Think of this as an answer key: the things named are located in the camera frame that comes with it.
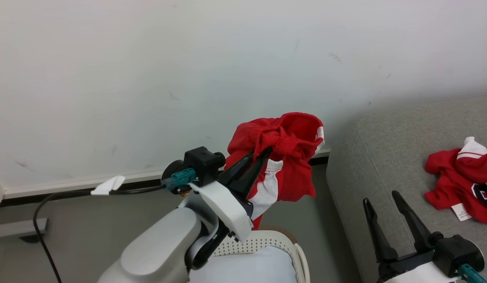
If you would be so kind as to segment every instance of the wall stain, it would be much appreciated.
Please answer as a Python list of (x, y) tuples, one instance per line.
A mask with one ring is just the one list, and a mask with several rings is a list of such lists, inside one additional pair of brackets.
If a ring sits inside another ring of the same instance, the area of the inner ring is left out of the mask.
[(294, 54), (298, 51), (299, 42), (300, 42), (300, 40), (296, 39), (296, 46), (294, 47)]
[(175, 100), (177, 100), (177, 101), (180, 101), (180, 99), (178, 99), (178, 98), (177, 98), (175, 95), (173, 95), (173, 94), (172, 94), (172, 92), (170, 92), (170, 96), (171, 96), (173, 99), (175, 99)]
[(36, 172), (36, 170), (30, 168), (28, 165), (26, 165), (25, 163), (23, 162), (20, 162), (20, 161), (15, 161), (16, 164), (22, 166), (23, 168), (25, 168), (26, 170), (30, 170), (32, 172)]
[(343, 64), (343, 61), (336, 53), (329, 53), (329, 56), (331, 56), (332, 59), (338, 61), (338, 63)]

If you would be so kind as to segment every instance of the white wall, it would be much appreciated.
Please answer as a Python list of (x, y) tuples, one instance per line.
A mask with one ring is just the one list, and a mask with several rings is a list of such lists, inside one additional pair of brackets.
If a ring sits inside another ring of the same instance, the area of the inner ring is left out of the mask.
[(0, 182), (156, 174), (288, 111), (329, 147), (381, 102), (484, 89), (487, 0), (0, 0)]

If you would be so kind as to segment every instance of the black cable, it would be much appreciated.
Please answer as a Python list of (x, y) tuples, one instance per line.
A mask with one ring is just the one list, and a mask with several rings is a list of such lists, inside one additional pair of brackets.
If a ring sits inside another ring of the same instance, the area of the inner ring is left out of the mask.
[(117, 190), (117, 191), (110, 191), (109, 195), (135, 195), (137, 193), (152, 192), (152, 191), (160, 190), (163, 188), (166, 188), (166, 186), (161, 185), (161, 186), (155, 186), (155, 187), (150, 187), (150, 188), (123, 190), (123, 191)]
[[(152, 192), (152, 191), (159, 190), (162, 188), (165, 188), (165, 185), (155, 186), (155, 187), (150, 187), (150, 188), (134, 189), (134, 190), (110, 191), (109, 195), (135, 195), (138, 193)], [(55, 262), (53, 261), (53, 258), (51, 257), (50, 251), (48, 250), (46, 243), (44, 243), (44, 240), (42, 239), (42, 235), (40, 233), (39, 226), (37, 225), (37, 214), (39, 213), (40, 209), (48, 201), (56, 199), (57, 197), (62, 197), (62, 196), (63, 197), (82, 197), (85, 195), (91, 195), (91, 191), (69, 191), (69, 192), (53, 193), (51, 195), (48, 195), (45, 199), (43, 199), (41, 201), (41, 203), (35, 209), (35, 212), (33, 213), (33, 228), (35, 229), (35, 233), (37, 233), (37, 236), (39, 237), (39, 241), (40, 241), (40, 244), (42, 245), (42, 248), (44, 249), (44, 253), (46, 253), (48, 260), (50, 261), (51, 268), (53, 269), (53, 272), (55, 273), (56, 280), (58, 281), (58, 283), (62, 283), (62, 279), (60, 279), (60, 275), (58, 274), (58, 270), (56, 269)]]
[(62, 283), (62, 279), (60, 279), (60, 275), (58, 274), (58, 270), (56, 269), (55, 262), (53, 262), (53, 258), (51, 258), (50, 251), (48, 250), (48, 247), (46, 246), (46, 243), (44, 243), (44, 240), (42, 239), (42, 235), (40, 234), (39, 231), (39, 226), (37, 226), (37, 214), (39, 213), (40, 209), (42, 206), (46, 204), (46, 202), (55, 199), (56, 197), (60, 196), (69, 196), (72, 195), (74, 197), (81, 197), (83, 195), (90, 195), (89, 191), (69, 191), (69, 192), (57, 192), (53, 193), (51, 195), (48, 195), (45, 199), (42, 200), (42, 202), (37, 206), (35, 209), (35, 212), (33, 213), (33, 228), (35, 229), (35, 232), (37, 233), (37, 236), (39, 237), (40, 244), (42, 245), (42, 248), (44, 249), (44, 252), (46, 253), (46, 256), (48, 257), (48, 260), (50, 261), (51, 268), (53, 269), (53, 272), (55, 273), (56, 280), (58, 283)]

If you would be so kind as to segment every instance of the white baseboard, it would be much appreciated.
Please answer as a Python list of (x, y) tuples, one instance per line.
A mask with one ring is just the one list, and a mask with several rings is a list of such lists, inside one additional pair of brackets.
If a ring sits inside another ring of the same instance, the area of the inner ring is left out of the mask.
[[(313, 156), (313, 158), (329, 156), (330, 152), (331, 149), (320, 150), (319, 153)], [(155, 171), (155, 172), (149, 172), (143, 174), (125, 175), (126, 178), (125, 183), (134, 183), (140, 181), (161, 179), (162, 174), (163, 171)], [(89, 188), (95, 188), (96, 186), (100, 185), (101, 183), (107, 181), (112, 177), (113, 176), (109, 176), (108, 178), (89, 180), (89, 181), (79, 181), (79, 182), (49, 185), (49, 186), (6, 190), (3, 193), (3, 195), (4, 195), (4, 199), (10, 199), (10, 198), (17, 198), (17, 197), (30, 197), (32, 195), (43, 195), (46, 193), (89, 189)]]

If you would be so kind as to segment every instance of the white tape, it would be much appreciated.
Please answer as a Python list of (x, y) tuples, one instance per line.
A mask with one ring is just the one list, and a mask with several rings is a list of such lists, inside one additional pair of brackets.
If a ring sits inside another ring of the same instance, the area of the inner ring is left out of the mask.
[(115, 191), (121, 187), (125, 181), (125, 176), (116, 176), (104, 183), (101, 183), (94, 190), (91, 191), (92, 195), (109, 195), (110, 191)]

